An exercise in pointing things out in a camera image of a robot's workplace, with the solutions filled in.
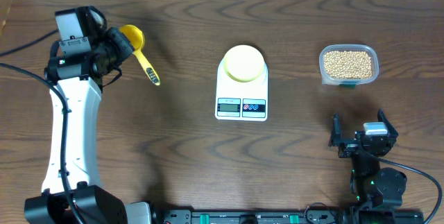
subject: wood grain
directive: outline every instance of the wood grain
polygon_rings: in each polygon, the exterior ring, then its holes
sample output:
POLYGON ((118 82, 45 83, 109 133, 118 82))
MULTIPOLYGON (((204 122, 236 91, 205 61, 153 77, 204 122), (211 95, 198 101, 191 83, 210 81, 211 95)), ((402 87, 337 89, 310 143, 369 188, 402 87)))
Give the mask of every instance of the wood grain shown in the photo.
MULTIPOLYGON (((55 11, 89 4, 110 25, 143 30, 144 52, 162 79, 154 87, 131 58, 103 94, 99 169, 105 189, 125 203, 346 206, 355 200, 351 162, 327 147, 331 116, 338 112, 352 134, 379 108, 400 133, 386 158, 444 182, 444 0, 15 0, 0 51, 56 28, 55 11), (375 82, 321 84, 318 55, 340 43, 376 50, 375 82), (266 58, 264 123, 214 118, 217 66, 236 44, 257 46, 266 58)), ((1 61, 41 74, 55 39, 1 61)), ((23 223, 24 201, 39 195, 48 166, 51 103, 43 86, 4 70, 0 95, 0 221, 23 223)), ((407 175, 403 208, 428 215, 436 188, 407 175)), ((443 210, 433 223, 441 221, 443 210)))

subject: yellow measuring scoop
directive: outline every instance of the yellow measuring scoop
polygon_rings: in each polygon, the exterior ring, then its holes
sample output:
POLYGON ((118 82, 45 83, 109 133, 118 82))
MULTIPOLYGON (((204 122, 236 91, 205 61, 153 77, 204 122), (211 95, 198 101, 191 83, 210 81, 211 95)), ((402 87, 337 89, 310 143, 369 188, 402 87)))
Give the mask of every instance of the yellow measuring scoop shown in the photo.
POLYGON ((136 26, 126 25, 122 26, 119 29, 127 38, 130 40, 132 46, 134 47, 133 54, 136 56, 139 61, 142 69, 145 71, 145 74, 155 85, 160 85, 160 78, 155 72, 153 66, 148 62, 148 59, 145 58, 145 55, 142 53, 142 49, 145 45, 145 37, 144 33, 139 30, 136 26))

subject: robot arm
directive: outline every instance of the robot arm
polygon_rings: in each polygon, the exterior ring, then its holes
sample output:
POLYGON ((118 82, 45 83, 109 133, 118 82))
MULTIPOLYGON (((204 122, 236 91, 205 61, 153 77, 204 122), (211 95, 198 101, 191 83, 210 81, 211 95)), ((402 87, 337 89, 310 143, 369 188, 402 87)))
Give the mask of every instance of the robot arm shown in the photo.
MULTIPOLYGON (((103 90, 102 77, 128 58, 134 48, 116 28, 106 28, 105 17, 87 6, 57 12, 62 56, 54 50, 45 68, 46 79, 67 102, 66 170, 71 199, 86 223, 150 224, 147 203, 123 203, 101 188, 96 155, 96 121, 103 90)), ((51 156, 42 195, 25 202, 29 223, 70 223, 62 185, 60 149, 63 113, 60 99, 53 102, 51 156)))
MULTIPOLYGON (((96 121, 101 90, 91 79, 68 78, 58 81, 57 90, 67 100, 68 114, 66 167, 71 189, 79 182, 101 187, 96 156, 96 121)), ((63 192, 60 177, 60 140, 62 134, 62 106, 59 98, 51 93, 53 102, 53 136, 48 171, 42 192, 63 192)))

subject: digital kitchen scale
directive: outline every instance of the digital kitchen scale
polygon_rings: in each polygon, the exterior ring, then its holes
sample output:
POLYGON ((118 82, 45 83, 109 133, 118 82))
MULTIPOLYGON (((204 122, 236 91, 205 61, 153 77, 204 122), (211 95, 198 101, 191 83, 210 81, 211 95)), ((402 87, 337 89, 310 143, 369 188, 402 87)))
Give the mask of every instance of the digital kitchen scale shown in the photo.
POLYGON ((268 68, 254 47, 231 48, 217 70, 214 116, 223 120, 265 121, 268 117, 268 68))

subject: black cable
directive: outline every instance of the black cable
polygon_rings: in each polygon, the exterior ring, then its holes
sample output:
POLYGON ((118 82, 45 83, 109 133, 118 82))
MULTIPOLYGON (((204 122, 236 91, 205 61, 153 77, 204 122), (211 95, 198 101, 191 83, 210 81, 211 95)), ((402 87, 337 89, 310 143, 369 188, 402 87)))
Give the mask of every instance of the black cable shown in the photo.
POLYGON ((424 221, 424 224, 428 224, 432 220, 432 218, 435 216, 435 214, 437 213, 439 207, 441 206, 441 201, 443 199, 443 189, 441 188, 441 185, 439 184, 439 182, 435 178, 433 178, 433 176, 427 174, 426 172, 422 172, 422 171, 420 171, 418 169, 415 169, 415 168, 412 168, 410 166, 406 166, 406 165, 403 165, 403 164, 398 164, 396 162, 392 162, 392 161, 388 161, 386 159, 382 159, 380 157, 376 157, 376 156, 370 154, 369 152, 367 152, 367 150, 364 150, 363 147, 361 147, 361 149, 362 149, 363 152, 365 152, 365 154, 375 158, 376 160, 378 160, 380 162, 383 162, 385 164, 389 164, 389 165, 392 165, 392 166, 397 166, 397 167, 406 169, 408 171, 420 174, 420 175, 426 177, 427 179, 431 180, 436 185, 436 188, 438 188, 438 200, 436 201, 435 207, 433 208, 433 210, 430 213, 429 217, 427 217, 427 219, 424 221))
POLYGON ((69 206, 71 207, 73 215, 76 217, 77 221, 80 224, 86 224, 83 217, 80 215, 80 213, 77 210, 77 206, 75 206, 72 198, 71 193, 69 192, 69 186, 68 186, 68 178, 67 178, 67 168, 65 166, 66 162, 66 146, 67 146, 67 128, 68 128, 68 105, 66 100, 63 98, 62 94, 48 81, 43 79, 42 77, 29 72, 27 70, 21 69, 19 67, 15 67, 9 64, 0 63, 0 67, 4 67, 7 69, 11 69, 13 71, 17 71, 21 74, 25 74, 27 76, 30 76, 31 78, 36 79, 37 81, 41 82, 42 84, 46 85, 54 94, 60 99, 60 102, 62 103, 62 114, 63 114, 63 121, 62 121, 62 142, 60 144, 60 173, 62 174, 62 184, 63 184, 63 190, 65 192, 65 197, 67 198, 67 202, 69 203, 69 206))
POLYGON ((55 34, 55 33, 57 33, 57 32, 58 32, 58 30, 53 30, 53 31, 47 33, 46 35, 43 35, 43 36, 41 36, 40 38, 38 38, 38 39, 36 39, 36 40, 34 40, 34 41, 28 43, 28 44, 24 44, 24 45, 22 45, 22 46, 19 46, 19 47, 17 47, 17 48, 14 48, 14 49, 12 49, 12 50, 9 50, 9 51, 4 51, 3 53, 0 53, 0 57, 3 57, 3 56, 6 56, 6 55, 9 55, 9 54, 14 53, 14 52, 16 52, 16 51, 21 51, 21 50, 23 50, 23 49, 25 49, 25 48, 28 48, 28 47, 30 47, 30 46, 32 46, 32 45, 34 45, 34 44, 37 44, 38 42, 41 42, 42 40, 46 39, 47 37, 49 37, 49 36, 51 36, 51 35, 53 35, 53 34, 55 34))
POLYGON ((58 41, 54 41, 53 44, 51 45, 51 49, 49 50, 49 58, 53 58, 57 56, 57 52, 58 52, 58 41))
POLYGON ((326 207, 327 210, 330 212, 330 214, 333 216, 334 221, 331 222, 331 223, 327 223, 327 224, 335 224, 335 223, 337 222, 336 214, 333 214, 332 210, 330 210, 330 208, 329 208, 327 205, 325 205, 324 203, 312 203, 312 204, 311 204, 310 206, 308 206, 308 207, 305 209, 305 211, 304 211, 304 219, 305 219, 305 221, 306 221, 307 223, 309 223, 309 224, 314 224, 313 222, 311 222, 311 221, 307 218, 307 212, 308 212, 308 209, 312 208, 314 205, 322 205, 322 206, 326 207))
POLYGON ((114 67, 113 69, 115 69, 116 71, 119 72, 119 74, 117 74, 109 83, 107 83, 105 86, 111 85, 112 83, 116 82, 117 79, 119 79, 122 76, 122 70, 118 67, 114 67))

